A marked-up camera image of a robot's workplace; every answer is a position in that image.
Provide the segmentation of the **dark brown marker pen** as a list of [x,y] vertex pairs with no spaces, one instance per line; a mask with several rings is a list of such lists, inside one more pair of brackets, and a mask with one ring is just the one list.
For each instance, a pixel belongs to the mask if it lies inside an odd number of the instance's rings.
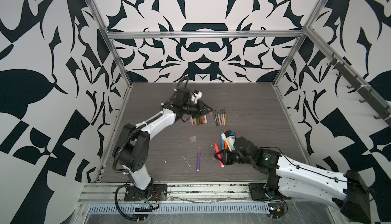
[[216,126],[219,126],[218,118],[217,118],[217,116],[216,116],[215,111],[213,111],[213,116],[214,116],[214,120],[215,120]]

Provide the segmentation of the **green marker pen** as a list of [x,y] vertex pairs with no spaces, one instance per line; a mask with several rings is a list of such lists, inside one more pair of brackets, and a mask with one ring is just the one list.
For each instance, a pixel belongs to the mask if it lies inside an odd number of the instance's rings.
[[214,111],[214,112],[215,112],[215,117],[216,117],[216,124],[217,124],[217,126],[220,126],[221,123],[220,123],[219,113],[218,113],[218,111]]

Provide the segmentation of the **orange marker pen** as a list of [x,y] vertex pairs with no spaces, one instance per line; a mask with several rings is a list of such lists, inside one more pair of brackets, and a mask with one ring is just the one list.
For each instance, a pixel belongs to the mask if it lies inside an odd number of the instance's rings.
[[224,131],[223,137],[224,137],[224,140],[225,140],[225,149],[228,149],[229,147],[228,147],[228,144],[227,144],[227,138],[225,136],[225,131]]

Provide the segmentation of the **tan marker pen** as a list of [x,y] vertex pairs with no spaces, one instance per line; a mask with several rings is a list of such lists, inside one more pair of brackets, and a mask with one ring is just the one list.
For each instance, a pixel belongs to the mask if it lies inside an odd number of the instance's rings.
[[223,125],[227,125],[225,110],[222,110],[222,122],[223,122]]

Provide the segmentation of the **blue marker pen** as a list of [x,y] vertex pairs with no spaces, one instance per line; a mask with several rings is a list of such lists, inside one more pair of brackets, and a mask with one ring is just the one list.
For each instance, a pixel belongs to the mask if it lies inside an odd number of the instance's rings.
[[225,140],[224,140],[224,137],[223,137],[223,135],[224,135],[224,131],[221,131],[221,148],[222,148],[222,150],[224,150],[225,149]]

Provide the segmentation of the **brown capped pink marker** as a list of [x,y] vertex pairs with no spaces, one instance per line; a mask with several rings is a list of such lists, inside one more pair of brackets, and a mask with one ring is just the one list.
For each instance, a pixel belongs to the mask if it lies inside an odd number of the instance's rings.
[[223,111],[222,110],[218,110],[217,111],[217,116],[218,116],[218,119],[219,119],[220,126],[223,126],[224,125]]

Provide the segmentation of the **pink red marker pen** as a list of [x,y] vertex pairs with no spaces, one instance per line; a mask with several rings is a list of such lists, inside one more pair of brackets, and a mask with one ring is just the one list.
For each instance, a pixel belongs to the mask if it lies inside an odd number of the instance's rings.
[[217,157],[217,159],[219,160],[221,167],[223,168],[223,167],[224,167],[224,163],[223,163],[223,159],[222,159],[222,156],[221,156],[221,154],[220,154],[220,149],[219,149],[219,147],[218,147],[217,142],[214,142],[214,147],[215,147],[215,154],[216,154],[216,157]]

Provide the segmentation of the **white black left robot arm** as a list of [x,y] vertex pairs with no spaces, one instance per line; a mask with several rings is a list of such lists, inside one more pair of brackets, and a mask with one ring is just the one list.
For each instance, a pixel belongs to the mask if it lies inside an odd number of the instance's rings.
[[149,206],[150,211],[159,208],[149,201],[153,190],[153,179],[145,163],[148,159],[151,140],[165,128],[181,120],[203,117],[213,111],[202,100],[202,92],[187,87],[188,76],[179,79],[172,96],[161,104],[160,111],[151,118],[136,125],[125,125],[112,151],[114,159],[112,171],[125,175],[130,184],[117,187],[115,194],[122,188],[127,189],[136,200]]

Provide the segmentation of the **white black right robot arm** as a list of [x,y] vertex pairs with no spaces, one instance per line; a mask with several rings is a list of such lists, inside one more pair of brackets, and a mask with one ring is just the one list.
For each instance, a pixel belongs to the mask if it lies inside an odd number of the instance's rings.
[[277,147],[255,146],[244,137],[214,157],[226,166],[249,164],[267,175],[266,193],[318,202],[338,209],[354,222],[372,222],[370,196],[375,192],[355,171],[340,173],[313,167],[287,157]]

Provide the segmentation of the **purple marker pen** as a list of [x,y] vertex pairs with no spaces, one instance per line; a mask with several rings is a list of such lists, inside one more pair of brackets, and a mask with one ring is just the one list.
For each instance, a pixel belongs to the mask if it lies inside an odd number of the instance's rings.
[[197,164],[196,164],[196,171],[200,171],[200,164],[201,164],[201,155],[202,155],[202,147],[198,147],[198,152],[197,152]]

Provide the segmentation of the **small circuit board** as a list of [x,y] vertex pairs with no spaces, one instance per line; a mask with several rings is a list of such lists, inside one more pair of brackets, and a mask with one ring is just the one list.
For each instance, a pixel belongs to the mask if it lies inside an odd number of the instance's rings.
[[279,220],[283,216],[287,214],[287,208],[286,206],[282,206],[277,203],[269,203],[268,204],[268,209],[269,209],[269,217],[274,220]]

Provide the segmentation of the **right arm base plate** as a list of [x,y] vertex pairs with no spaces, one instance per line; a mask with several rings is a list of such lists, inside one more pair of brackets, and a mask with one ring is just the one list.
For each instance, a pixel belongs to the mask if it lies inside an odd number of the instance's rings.
[[248,185],[249,194],[253,201],[272,202],[291,199],[291,197],[286,197],[278,190],[266,187],[265,185],[265,183],[250,183]]

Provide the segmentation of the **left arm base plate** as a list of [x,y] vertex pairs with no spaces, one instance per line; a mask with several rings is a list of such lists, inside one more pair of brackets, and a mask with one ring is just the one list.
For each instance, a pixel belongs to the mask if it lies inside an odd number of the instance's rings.
[[150,184],[141,190],[135,186],[127,186],[125,190],[125,202],[135,202],[141,199],[159,201],[166,197],[168,186],[166,184]]

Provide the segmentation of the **black wall hook rack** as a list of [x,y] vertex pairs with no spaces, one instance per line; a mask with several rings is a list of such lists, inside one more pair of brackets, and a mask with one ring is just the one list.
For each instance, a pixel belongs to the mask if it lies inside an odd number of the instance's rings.
[[362,97],[359,102],[367,103],[377,113],[375,120],[383,120],[391,127],[391,105],[345,60],[337,60],[334,53],[332,58],[327,66],[336,68],[337,77],[344,77],[349,83],[347,88],[355,90]]

